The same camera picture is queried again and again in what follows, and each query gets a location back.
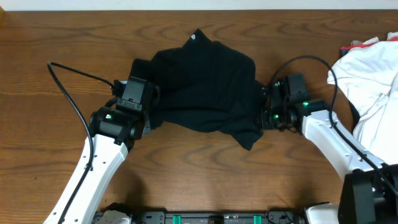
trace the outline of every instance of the white cloth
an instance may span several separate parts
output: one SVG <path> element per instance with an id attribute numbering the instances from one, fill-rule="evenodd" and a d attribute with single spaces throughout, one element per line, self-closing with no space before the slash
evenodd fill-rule
<path id="1" fill-rule="evenodd" d="M 387 39 L 396 39 L 398 32 Z M 377 37 L 354 47 L 332 69 L 338 86 L 358 110 L 353 136 L 388 164 L 398 164 L 398 41 Z M 329 84 L 335 84 L 328 72 Z"/>

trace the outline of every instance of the wooden tabletop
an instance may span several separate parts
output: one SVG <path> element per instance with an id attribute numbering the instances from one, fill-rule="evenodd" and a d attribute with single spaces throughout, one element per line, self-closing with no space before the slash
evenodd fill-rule
<path id="1" fill-rule="evenodd" d="M 267 83 L 286 60 L 314 54 L 334 63 L 339 47 L 398 30 L 397 11 L 7 12 L 0 28 L 0 223 L 42 223 L 80 158 L 83 126 L 46 62 L 108 80 L 127 79 L 133 59 L 179 47 L 196 28 L 253 58 Z M 86 119 L 111 98 L 109 87 L 56 68 Z M 302 60 L 313 98 L 330 101 L 327 69 Z M 341 93 L 335 111 L 352 128 Z M 251 151 L 219 132 L 165 123 L 136 142 L 101 207 L 126 202 L 169 211 L 266 210 L 339 202 L 341 180 L 299 134 L 266 131 Z"/>

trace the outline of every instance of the folded black fabric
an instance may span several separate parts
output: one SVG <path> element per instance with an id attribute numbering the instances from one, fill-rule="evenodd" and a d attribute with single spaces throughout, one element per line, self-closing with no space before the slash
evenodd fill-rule
<path id="1" fill-rule="evenodd" d="M 163 121 L 200 131 L 230 134 L 250 150 L 262 136 L 255 117 L 264 101 L 254 61 L 195 31 L 183 47 L 135 59 L 132 76 L 160 86 L 150 111 L 151 128 Z"/>

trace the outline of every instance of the white wall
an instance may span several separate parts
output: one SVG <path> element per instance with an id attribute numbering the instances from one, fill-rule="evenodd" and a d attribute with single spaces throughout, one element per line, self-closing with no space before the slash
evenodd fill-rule
<path id="1" fill-rule="evenodd" d="M 0 6 L 6 11 L 398 9 L 398 0 L 0 0 Z"/>

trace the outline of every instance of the curved black cable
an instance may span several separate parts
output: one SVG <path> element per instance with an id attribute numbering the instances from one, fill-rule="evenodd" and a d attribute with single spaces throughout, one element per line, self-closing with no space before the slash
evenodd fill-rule
<path id="1" fill-rule="evenodd" d="M 387 186 L 388 189 L 390 189 L 392 191 L 392 193 L 398 197 L 398 191 L 397 189 L 395 189 L 395 187 L 393 186 L 393 184 L 387 179 L 387 177 L 380 171 L 380 169 L 370 160 L 366 157 L 366 155 L 364 155 L 349 139 L 346 138 L 346 136 L 344 136 L 344 134 L 338 129 L 337 127 L 337 123 L 334 122 L 333 120 L 333 110 L 335 108 L 335 104 L 336 104 L 336 99 L 337 99 L 337 91 L 338 91 L 338 85 L 337 85 L 337 76 L 335 71 L 333 71 L 332 67 L 329 65 L 329 63 L 327 61 L 325 61 L 324 59 L 314 56 L 314 55 L 301 55 L 295 58 L 292 58 L 290 60 L 288 60 L 287 62 L 285 62 L 271 77 L 270 82 L 268 83 L 267 87 L 268 90 L 267 92 L 270 92 L 270 89 L 273 87 L 273 83 L 275 83 L 275 79 L 276 76 L 278 76 L 278 74 L 280 73 L 280 71 L 282 71 L 286 66 L 288 66 L 290 63 L 298 60 L 298 59 L 303 59 L 303 58 L 310 58 L 310 59 L 314 59 L 317 60 L 319 62 L 321 62 L 322 64 L 326 65 L 331 74 L 333 75 L 333 78 L 335 79 L 335 90 L 333 93 L 333 99 L 331 101 L 331 108 L 329 110 L 329 121 L 331 124 L 331 127 L 334 128 L 337 132 L 337 134 L 366 162 L 368 163 L 376 172 L 376 174 L 382 179 L 382 181 L 385 183 L 385 185 Z"/>
<path id="2" fill-rule="evenodd" d="M 72 194 L 71 194 L 71 196 L 70 196 L 70 198 L 69 198 L 69 200 L 68 200 L 68 202 L 67 202 L 65 208 L 64 208 L 63 211 L 62 211 L 61 217 L 60 217 L 60 219 L 59 219 L 59 221 L 58 221 L 58 224 L 61 224 L 61 223 L 63 223 L 63 221 L 65 220 L 65 215 L 67 214 L 68 209 L 69 209 L 70 205 L 71 205 L 72 202 L 73 202 L 73 199 L 75 198 L 77 192 L 79 191 L 80 186 L 82 185 L 84 179 L 85 179 L 86 176 L 87 176 L 87 173 L 90 171 L 90 169 L 91 169 L 91 167 L 92 167 L 92 165 L 93 165 L 93 159 L 94 159 L 94 144 L 93 144 L 93 139 L 92 139 L 92 137 L 90 136 L 90 132 L 89 132 L 89 130 L 88 130 L 87 122 L 86 122 L 85 118 L 83 117 L 83 114 L 80 112 L 80 110 L 79 110 L 79 108 L 77 107 L 77 105 L 75 104 L 75 102 L 72 100 L 72 98 L 70 97 L 70 95 L 68 94 L 68 92 L 66 91 L 66 89 L 65 89 L 65 88 L 63 87 L 63 85 L 61 84 L 60 80 L 59 80 L 59 79 L 57 78 L 57 76 L 55 75 L 55 73 L 54 73 L 54 71 L 52 70 L 52 67 L 51 67 L 52 65 L 57 66 L 57 67 L 60 67 L 60 68 L 67 69 L 67 70 L 69 70 L 69 71 L 71 71 L 71 72 L 79 73 L 79 74 L 81 74 L 81 75 L 84 75 L 84 76 L 87 76 L 87 77 L 90 77 L 90 78 L 94 78 L 94 79 L 96 79 L 96 80 L 100 80 L 100 81 L 102 81 L 102 82 L 105 82 L 105 83 L 109 84 L 112 88 L 113 88 L 113 84 L 110 83 L 110 82 L 107 81 L 107 80 L 102 79 L 102 78 L 96 77 L 96 76 L 94 76 L 94 75 L 89 75 L 89 74 L 87 74 L 87 73 L 80 72 L 80 71 L 78 71 L 78 70 L 75 70 L 75 69 L 73 69 L 73 68 L 69 68 L 69 67 L 60 65 L 60 64 L 58 64 L 58 63 L 53 63 L 53 62 L 48 62 L 48 63 L 47 63 L 47 68 L 49 69 L 49 72 L 50 72 L 52 78 L 54 79 L 55 83 L 58 85 L 58 87 L 59 87 L 59 89 L 61 90 L 61 92 L 65 95 L 65 97 L 67 98 L 67 100 L 69 101 L 69 103 L 72 105 L 73 109 L 75 109 L 77 115 L 78 115 L 79 118 L 80 118 L 80 121 L 83 123 L 83 126 L 84 126 L 84 128 L 85 128 L 85 131 L 86 131 L 86 134 L 87 134 L 87 137 L 88 137 L 88 142 L 89 142 L 89 144 L 90 144 L 90 157 L 89 157 L 89 159 L 88 159 L 88 162 L 87 162 L 85 171 L 84 171 L 83 175 L 81 176 L 79 182 L 77 183 L 77 185 L 76 185 L 74 191 L 72 192 Z"/>

